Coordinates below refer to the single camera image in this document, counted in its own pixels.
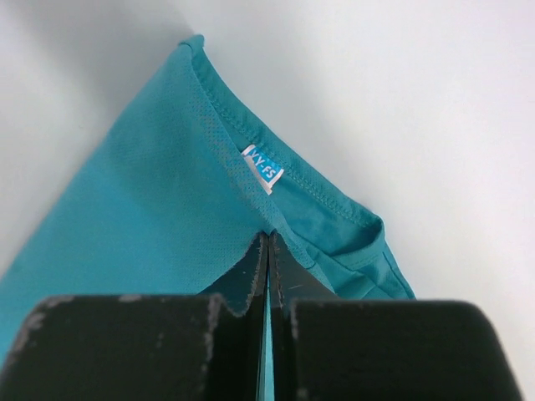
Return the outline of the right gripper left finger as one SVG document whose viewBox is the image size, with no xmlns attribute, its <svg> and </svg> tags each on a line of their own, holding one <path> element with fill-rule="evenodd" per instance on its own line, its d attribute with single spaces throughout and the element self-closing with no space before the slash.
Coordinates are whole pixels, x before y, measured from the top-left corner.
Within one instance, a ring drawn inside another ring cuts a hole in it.
<svg viewBox="0 0 535 401">
<path fill-rule="evenodd" d="M 196 295 L 63 295 L 26 316 L 4 400 L 260 400 L 268 239 Z"/>
</svg>

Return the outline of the teal t shirt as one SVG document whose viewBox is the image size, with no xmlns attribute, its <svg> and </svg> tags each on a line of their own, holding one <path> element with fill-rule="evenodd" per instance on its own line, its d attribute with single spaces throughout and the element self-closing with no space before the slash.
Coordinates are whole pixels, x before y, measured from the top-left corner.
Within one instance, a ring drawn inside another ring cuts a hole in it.
<svg viewBox="0 0 535 401">
<path fill-rule="evenodd" d="M 63 295 L 196 295 L 259 235 L 349 300 L 410 300 L 383 221 L 225 85 L 200 35 L 115 121 L 1 280 L 3 365 L 26 316 Z"/>
</svg>

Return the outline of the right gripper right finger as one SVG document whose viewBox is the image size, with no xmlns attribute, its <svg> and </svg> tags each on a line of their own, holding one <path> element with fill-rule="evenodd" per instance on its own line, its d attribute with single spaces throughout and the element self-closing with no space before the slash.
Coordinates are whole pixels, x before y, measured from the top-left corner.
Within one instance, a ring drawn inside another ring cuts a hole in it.
<svg viewBox="0 0 535 401">
<path fill-rule="evenodd" d="M 458 301 L 344 300 L 269 237 L 277 400 L 519 400 L 497 334 Z"/>
</svg>

